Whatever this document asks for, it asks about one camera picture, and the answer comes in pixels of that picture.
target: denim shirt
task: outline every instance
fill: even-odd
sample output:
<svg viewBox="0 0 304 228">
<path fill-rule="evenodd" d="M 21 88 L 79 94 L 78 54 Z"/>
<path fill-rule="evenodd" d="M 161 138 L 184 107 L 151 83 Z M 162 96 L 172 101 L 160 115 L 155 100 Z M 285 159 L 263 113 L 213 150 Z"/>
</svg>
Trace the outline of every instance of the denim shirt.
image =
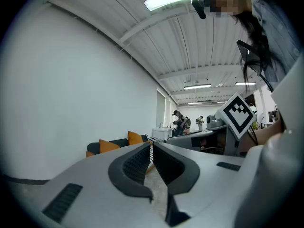
<svg viewBox="0 0 304 228">
<path fill-rule="evenodd" d="M 252 15 L 257 18 L 267 36 L 269 49 L 281 64 L 272 60 L 265 78 L 273 88 L 282 81 L 296 62 L 302 51 L 302 44 L 289 19 L 277 5 L 269 5 L 263 0 L 251 0 Z"/>
</svg>

